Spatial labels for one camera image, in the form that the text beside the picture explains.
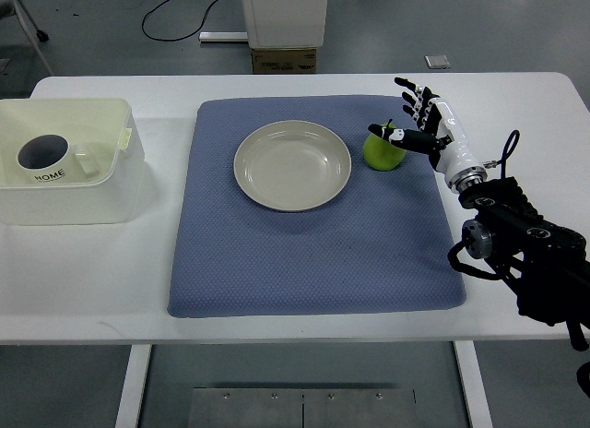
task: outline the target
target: black cable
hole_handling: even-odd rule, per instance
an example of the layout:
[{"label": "black cable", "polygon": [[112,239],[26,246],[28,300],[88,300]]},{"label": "black cable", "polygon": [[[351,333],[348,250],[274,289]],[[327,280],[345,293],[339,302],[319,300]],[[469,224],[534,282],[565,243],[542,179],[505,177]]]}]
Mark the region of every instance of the black cable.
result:
[{"label": "black cable", "polygon": [[453,248],[449,250],[449,253],[447,254],[447,259],[451,264],[451,268],[460,273],[465,273],[468,276],[473,276],[474,278],[480,278],[485,280],[502,279],[502,276],[500,276],[499,274],[489,273],[488,271],[472,267],[468,264],[464,264],[463,262],[459,261],[459,252],[466,248],[469,244],[470,242],[468,240],[461,239],[461,241],[453,245]]},{"label": "black cable", "polygon": [[506,139],[506,143],[504,144],[504,150],[501,153],[501,159],[498,160],[498,163],[501,164],[501,173],[500,178],[506,178],[506,161],[510,156],[514,153],[514,149],[518,144],[518,139],[520,139],[520,131],[514,130]]},{"label": "black cable", "polygon": [[164,2],[162,2],[161,4],[159,4],[158,6],[152,8],[151,10],[149,10],[146,15],[144,16],[143,20],[141,21],[141,30],[144,32],[144,34],[146,36],[148,36],[151,40],[153,41],[160,41],[160,42],[177,42],[177,41],[182,41],[183,39],[187,39],[190,38],[191,36],[195,36],[196,33],[198,33],[203,26],[205,25],[205,21],[207,20],[207,16],[209,15],[209,10],[211,10],[211,8],[213,7],[214,4],[216,4],[217,2],[219,2],[220,0],[215,0],[213,1],[205,10],[205,14],[203,16],[203,20],[201,21],[201,25],[199,26],[198,29],[196,29],[195,31],[193,31],[190,34],[187,34],[186,36],[182,36],[181,38],[175,38],[175,39],[162,39],[162,38],[154,38],[153,36],[150,36],[149,34],[146,33],[146,29],[145,29],[145,25],[146,25],[146,20],[148,20],[149,16],[154,13],[158,8],[160,8],[161,6],[163,6],[164,4],[167,4],[168,2],[170,2],[171,0],[165,0]]}]

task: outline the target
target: plate rim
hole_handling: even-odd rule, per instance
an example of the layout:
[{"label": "plate rim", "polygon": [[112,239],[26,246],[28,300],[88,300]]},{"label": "plate rim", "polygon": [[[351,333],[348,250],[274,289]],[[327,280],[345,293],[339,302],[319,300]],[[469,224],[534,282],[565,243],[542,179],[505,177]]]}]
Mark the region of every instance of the plate rim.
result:
[{"label": "plate rim", "polygon": [[[305,125],[314,125],[315,127],[319,127],[325,133],[327,133],[328,135],[330,135],[333,138],[335,138],[336,141],[342,146],[342,149],[346,151],[347,163],[348,163],[348,167],[347,167],[348,168],[348,171],[347,171],[346,177],[344,178],[341,186],[339,186],[339,188],[335,191],[335,193],[332,194],[330,197],[327,197],[326,199],[323,199],[321,202],[315,203],[314,205],[311,205],[309,207],[284,208],[284,207],[278,207],[276,205],[269,205],[269,203],[263,202],[263,201],[261,201],[259,199],[254,198],[253,196],[251,196],[251,194],[249,193],[249,191],[246,190],[246,189],[244,189],[244,186],[240,182],[241,179],[238,176],[238,157],[239,157],[241,151],[243,151],[243,147],[245,146],[244,144],[249,139],[251,140],[251,138],[254,135],[259,134],[259,131],[260,130],[269,128],[272,125],[280,125],[280,124],[287,124],[287,123],[297,123],[297,124],[305,124]],[[285,119],[285,120],[282,120],[282,121],[271,122],[269,124],[262,125],[259,128],[256,128],[252,133],[250,133],[247,137],[245,137],[244,140],[240,143],[240,146],[236,149],[236,152],[235,152],[234,157],[233,157],[233,176],[234,176],[236,182],[238,183],[238,186],[240,187],[240,189],[249,198],[251,198],[254,202],[256,202],[257,204],[262,205],[263,207],[266,207],[266,208],[270,208],[270,209],[272,209],[274,211],[281,211],[281,212],[299,212],[299,211],[307,211],[307,210],[310,210],[310,209],[321,207],[322,205],[328,203],[329,201],[331,201],[332,199],[334,199],[336,196],[338,196],[338,194],[340,194],[342,192],[342,190],[344,189],[344,187],[348,184],[348,180],[350,179],[351,173],[352,173],[352,158],[350,156],[350,150],[348,149],[348,146],[344,142],[344,140],[342,139],[342,137],[340,137],[337,133],[335,133],[332,129],[328,128],[325,125],[317,124],[316,122],[312,122],[312,121],[304,121],[304,120],[300,120],[300,119]]]}]

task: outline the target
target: blue mat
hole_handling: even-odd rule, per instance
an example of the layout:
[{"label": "blue mat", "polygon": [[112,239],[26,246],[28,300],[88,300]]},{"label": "blue mat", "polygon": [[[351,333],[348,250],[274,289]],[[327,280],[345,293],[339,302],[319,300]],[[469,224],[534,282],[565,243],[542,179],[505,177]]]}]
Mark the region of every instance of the blue mat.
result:
[{"label": "blue mat", "polygon": [[[428,158],[369,168],[369,124],[415,128],[401,98],[325,96],[209,101],[198,111],[168,312],[176,317],[325,315],[448,309],[466,298],[448,265],[453,245]],[[233,157],[257,128],[324,125],[347,144],[352,174],[319,208],[277,212],[253,202]]]}]

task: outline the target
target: cardboard box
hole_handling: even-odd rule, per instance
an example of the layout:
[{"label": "cardboard box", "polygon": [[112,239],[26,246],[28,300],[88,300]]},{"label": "cardboard box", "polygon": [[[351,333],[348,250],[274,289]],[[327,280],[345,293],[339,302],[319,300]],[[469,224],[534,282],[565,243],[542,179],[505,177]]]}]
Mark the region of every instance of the cardboard box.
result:
[{"label": "cardboard box", "polygon": [[317,72],[317,49],[252,49],[255,75],[297,75]]}]

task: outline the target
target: white table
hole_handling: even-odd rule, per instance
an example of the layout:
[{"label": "white table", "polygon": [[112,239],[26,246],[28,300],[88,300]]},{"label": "white table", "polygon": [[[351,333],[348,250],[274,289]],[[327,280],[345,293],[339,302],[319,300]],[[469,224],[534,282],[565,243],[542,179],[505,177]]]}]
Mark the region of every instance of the white table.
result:
[{"label": "white table", "polygon": [[[509,160],[508,173],[516,176],[546,219],[590,237],[585,208],[590,199],[590,179],[585,177],[590,113],[568,78],[553,73],[404,76],[430,86],[452,104],[473,153],[483,161],[498,159],[510,132],[520,129],[520,144]],[[125,224],[0,225],[0,343],[566,337],[565,325],[551,328],[519,316],[515,297],[503,283],[469,277],[465,304],[447,311],[205,319],[167,314],[188,151],[200,104],[233,97],[399,95],[393,77],[44,79],[33,98],[128,100],[146,151],[147,170],[137,212]],[[499,169],[490,171],[490,177],[498,174]],[[463,221],[474,212],[461,209],[440,175],[437,182],[458,240]]]}]

